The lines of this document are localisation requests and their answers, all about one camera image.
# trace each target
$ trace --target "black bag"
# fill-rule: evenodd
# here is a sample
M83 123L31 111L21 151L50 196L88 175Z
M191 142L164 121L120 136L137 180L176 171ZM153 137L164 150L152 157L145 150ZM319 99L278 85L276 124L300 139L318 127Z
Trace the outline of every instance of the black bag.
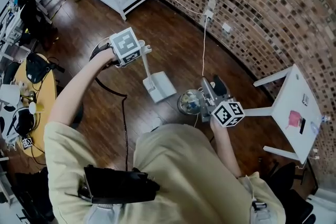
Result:
M33 52L27 56L26 76L32 84L42 81L46 74L55 68L57 68L55 63L48 63L42 57Z

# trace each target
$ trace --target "yellow table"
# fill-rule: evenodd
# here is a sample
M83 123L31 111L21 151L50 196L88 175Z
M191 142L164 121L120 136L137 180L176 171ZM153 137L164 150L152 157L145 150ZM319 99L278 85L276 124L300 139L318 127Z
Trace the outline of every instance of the yellow table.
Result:
M39 54L43 59L47 60L46 57L44 57L43 55ZM15 74L15 80L17 83L19 83L19 81L25 82L28 85L28 91L34 91L37 92L36 90L38 90L40 88L41 82L34 84L34 89L33 88L33 84L28 80L27 76L26 76L26 60L24 60L24 62L19 66L18 70L16 71ZM43 80L43 84L41 86L40 92L38 94L37 97L37 103L38 104L42 104L44 106L44 112L40 113L38 115L36 115L36 122L38 124L38 127L33 130L30 133L30 137L33 140L33 144L35 146L33 146L33 155L34 157L38 157L40 155L42 155L42 151L44 151L44 140L43 140L43 136L44 136L44 127L47 124L47 120L51 111L51 108L54 105L54 102L56 100L57 97L57 92L56 92L56 82L55 82L55 76L53 71L49 71L48 74L46 75L46 77ZM28 106L28 102L27 100L24 98L24 106ZM23 150L23 145L22 142L20 140L20 142L18 142L19 147ZM29 147L26 150L23 150L23 152L32 157L32 149Z

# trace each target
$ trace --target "clothing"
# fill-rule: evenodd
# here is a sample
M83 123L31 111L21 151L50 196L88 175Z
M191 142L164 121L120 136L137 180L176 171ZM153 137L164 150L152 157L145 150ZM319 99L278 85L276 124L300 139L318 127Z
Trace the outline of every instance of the clothing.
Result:
M77 190L83 168L95 165L90 148L79 132L56 122L46 125L44 139L54 214L59 223L82 223L91 204ZM119 223L249 223L251 195L198 129L168 124L141 135L134 167L161 188L154 201L124 205Z

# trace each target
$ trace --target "power outlet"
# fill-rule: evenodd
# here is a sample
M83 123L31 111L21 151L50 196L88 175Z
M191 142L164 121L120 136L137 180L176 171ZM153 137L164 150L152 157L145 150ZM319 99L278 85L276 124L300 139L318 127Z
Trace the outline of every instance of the power outlet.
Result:
M205 16L209 17L210 19L212 19L212 16L214 16L214 13L211 12L209 9L207 9L206 12L205 12Z

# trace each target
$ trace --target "pink object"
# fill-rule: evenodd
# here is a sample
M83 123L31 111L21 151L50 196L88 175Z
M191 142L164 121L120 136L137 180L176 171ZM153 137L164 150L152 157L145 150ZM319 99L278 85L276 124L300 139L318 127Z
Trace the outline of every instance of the pink object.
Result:
M291 110L289 113L288 126L298 127L300 124L301 115L299 112Z

